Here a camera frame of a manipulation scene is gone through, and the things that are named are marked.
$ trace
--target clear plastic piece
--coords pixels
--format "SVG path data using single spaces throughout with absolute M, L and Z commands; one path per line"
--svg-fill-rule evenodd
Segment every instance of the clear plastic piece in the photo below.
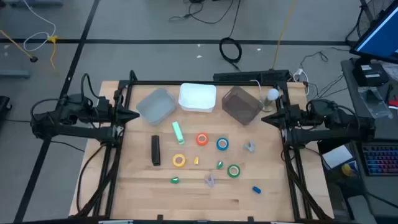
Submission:
M 232 87 L 222 102 L 223 110 L 243 125 L 248 125 L 262 109 L 258 99 L 238 86 Z
M 394 117 L 376 87 L 358 87 L 358 93 L 373 118 Z

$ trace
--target blue tape roll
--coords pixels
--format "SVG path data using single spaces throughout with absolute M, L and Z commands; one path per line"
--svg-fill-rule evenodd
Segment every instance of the blue tape roll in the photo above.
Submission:
M 220 141 L 221 142 L 225 142 L 225 146 L 224 147 L 220 146 Z M 228 140 L 226 138 L 219 138 L 217 140 L 217 149 L 218 150 L 224 151 L 224 150 L 226 150 L 228 148 L 228 146 L 229 146 L 229 142 L 228 142 Z

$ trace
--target wooden table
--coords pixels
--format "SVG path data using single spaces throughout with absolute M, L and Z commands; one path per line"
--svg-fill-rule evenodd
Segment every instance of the wooden table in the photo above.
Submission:
M 108 99 L 118 82 L 103 82 L 100 95 Z M 162 86 L 178 99 L 179 85 Z M 248 93 L 259 97 L 258 86 L 242 86 Z M 133 86 L 130 110 L 160 86 Z M 233 220 L 246 221 L 253 216 L 255 221 L 293 221 L 292 202 L 285 164 L 280 158 L 282 142 L 277 128 L 261 121 L 269 113 L 260 112 L 247 126 L 242 126 L 221 108 L 221 98 L 231 86 L 217 87 L 216 106 L 212 113 L 196 113 L 177 109 L 159 126 L 150 126 L 142 117 L 128 122 L 124 136 L 118 179 L 111 218 L 155 220 L 163 215 L 164 220 Z M 268 87 L 262 87 L 267 93 Z M 301 83 L 289 83 L 292 104 L 304 108 L 307 99 Z M 178 121 L 185 144 L 179 145 L 174 135 L 172 122 Z M 206 146 L 198 146 L 195 137 L 199 132 L 209 134 Z M 152 135 L 160 136 L 161 166 L 154 167 L 151 161 Z M 229 139 L 229 148 L 219 151 L 216 141 L 220 137 Z M 256 151 L 250 153 L 243 148 L 250 140 Z M 88 140 L 83 164 L 99 148 L 99 142 Z M 316 144 L 309 147 L 318 150 Z M 182 168 L 172 164 L 172 157 L 182 153 L 187 158 Z M 330 198 L 319 156 L 302 150 L 303 169 L 307 187 L 326 214 L 333 217 Z M 193 164 L 198 156 L 199 165 Z M 98 186 L 103 163 L 104 150 L 88 165 L 83 174 L 80 205 L 92 196 Z M 218 161 L 224 162 L 221 170 L 216 169 Z M 241 175 L 232 179 L 226 168 L 238 164 Z M 214 174 L 216 184 L 210 188 L 205 177 Z M 180 183 L 170 183 L 172 177 L 179 177 Z M 252 191 L 257 186 L 261 194 Z M 103 194 L 101 213 L 104 213 L 107 190 Z M 73 199 L 70 214 L 76 213 Z M 304 217 L 303 206 L 300 214 Z

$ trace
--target tape roll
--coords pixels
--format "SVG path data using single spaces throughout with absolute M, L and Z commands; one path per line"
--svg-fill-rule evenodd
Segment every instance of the tape roll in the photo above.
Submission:
M 182 167 L 185 164 L 185 156 L 183 154 L 176 154 L 173 156 L 173 165 L 176 167 Z
M 232 178 L 237 178 L 241 175 L 241 168 L 238 165 L 230 165 L 226 170 L 227 174 Z
M 199 133 L 197 135 L 197 143 L 200 146 L 204 146 L 209 141 L 209 137 L 206 133 Z
M 217 149 L 218 150 L 224 151 L 228 148 L 228 146 L 229 146 L 229 142 L 226 138 L 219 138 L 217 140 Z

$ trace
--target green tape roll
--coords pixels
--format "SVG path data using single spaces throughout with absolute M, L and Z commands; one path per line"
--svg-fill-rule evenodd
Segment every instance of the green tape roll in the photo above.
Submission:
M 226 170 L 227 174 L 232 178 L 237 178 L 241 174 L 241 168 L 238 165 L 230 165 Z

